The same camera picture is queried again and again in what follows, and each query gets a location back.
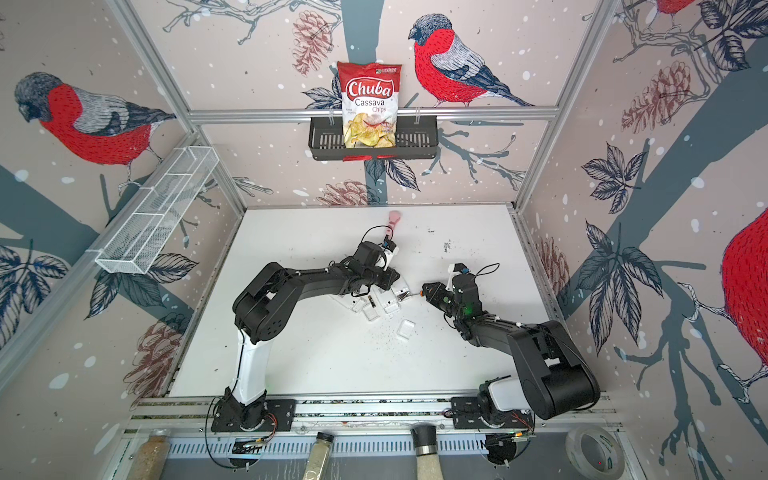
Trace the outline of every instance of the red bird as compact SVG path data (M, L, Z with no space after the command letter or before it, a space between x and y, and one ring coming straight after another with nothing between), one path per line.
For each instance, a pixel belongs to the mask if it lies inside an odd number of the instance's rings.
M757 380L768 377L768 209L741 230L730 241L723 255L723 293L725 307L713 308L700 303L694 288L690 291L696 312L691 322L699 318L699 308L724 316L739 330L741 336L760 357L762 365L750 378L741 379L728 365L719 367L730 373L744 388L739 402L749 403L749 388Z
M424 15L413 24L409 39L415 41L415 69L419 83L444 101L469 102L476 98L503 97L524 107L527 101L515 97L509 87L491 73L485 60L469 49L453 31L448 17Z
M131 162L145 150L152 151L149 139L160 123L176 118L114 95L72 87L40 71L24 77L15 96L24 119L39 119L73 154L95 164L125 165L128 180L118 192L128 184L138 186L131 180Z
M659 12L666 13L672 17L672 27L667 30L667 33L677 29L680 29L680 24L674 22L674 14L678 13L683 8L694 3L694 0L650 0L650 3L656 8L653 19L648 24L648 31L652 31L652 26L656 21L656 17L659 16Z

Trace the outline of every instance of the pink object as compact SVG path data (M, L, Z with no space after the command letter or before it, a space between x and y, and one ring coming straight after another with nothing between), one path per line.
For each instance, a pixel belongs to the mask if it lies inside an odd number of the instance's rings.
M400 212L392 210L389 212L389 228L392 229L392 235L395 234L395 225L400 221Z

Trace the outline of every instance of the wall-mounted shelf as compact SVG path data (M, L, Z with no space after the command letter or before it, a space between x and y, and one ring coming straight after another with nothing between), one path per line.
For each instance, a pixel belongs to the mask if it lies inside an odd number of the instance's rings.
M140 189L144 199L96 258L109 273L146 273L219 163L212 147L174 153L168 171L155 185Z
M347 148L341 117L313 118L310 122L310 150L315 160L402 160L432 159L437 155L437 117L398 116L396 145L389 148Z

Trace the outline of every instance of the tape roll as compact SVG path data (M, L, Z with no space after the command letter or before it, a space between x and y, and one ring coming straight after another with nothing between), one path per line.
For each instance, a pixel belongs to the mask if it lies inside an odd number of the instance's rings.
M568 432L565 452L571 465L590 480L617 480L624 473L624 451L600 427L583 426Z

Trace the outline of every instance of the white table surface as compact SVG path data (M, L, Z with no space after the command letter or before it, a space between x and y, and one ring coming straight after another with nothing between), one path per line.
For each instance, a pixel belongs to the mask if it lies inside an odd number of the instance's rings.
M339 261L369 227L387 224L390 210L402 214L392 268L413 292L425 282L444 283L450 263L477 272L500 262L496 273L477 280L484 309L508 320L548 320L504 205L248 210L171 396L220 395L232 382L239 354L232 303L264 265L309 269ZM367 239L379 242L385 232L376 229ZM396 336L403 319L415 323L408 341ZM421 297L403 302L393 318L369 323L318 296L298 302L275 338L266 387L271 395L456 392L508 374L515 374L510 356L461 340Z

